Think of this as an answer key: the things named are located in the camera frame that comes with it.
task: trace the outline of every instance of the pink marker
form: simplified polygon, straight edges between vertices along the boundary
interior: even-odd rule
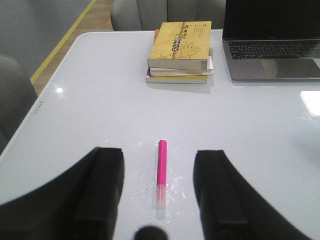
[[[156,204],[157,210],[166,208],[166,174],[167,174],[167,142],[160,140],[158,145],[158,171],[156,180]]]

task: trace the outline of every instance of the hand illustration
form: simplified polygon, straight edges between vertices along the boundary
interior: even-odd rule
[[[195,42],[186,42],[183,45],[180,45],[180,56],[178,58],[191,58],[192,55],[195,55],[201,51],[197,46],[194,46]]]

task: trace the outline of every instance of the white table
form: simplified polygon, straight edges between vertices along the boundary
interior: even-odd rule
[[[171,240],[200,240],[195,154],[224,150],[273,207],[320,239],[320,117],[301,97],[320,84],[232,82],[221,30],[212,31],[208,84],[147,84],[153,37],[93,32],[75,41],[0,157],[0,203],[43,185],[96,146],[122,148],[114,239],[156,225]],[[168,142],[164,219],[155,210],[160,139]]]

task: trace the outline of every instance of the gray wall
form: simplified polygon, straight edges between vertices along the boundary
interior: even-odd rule
[[[31,77],[91,0],[0,0],[0,53]]]

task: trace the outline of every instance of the stack of books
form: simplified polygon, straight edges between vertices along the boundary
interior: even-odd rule
[[[213,74],[211,21],[164,22],[155,31],[148,83],[205,84]]]

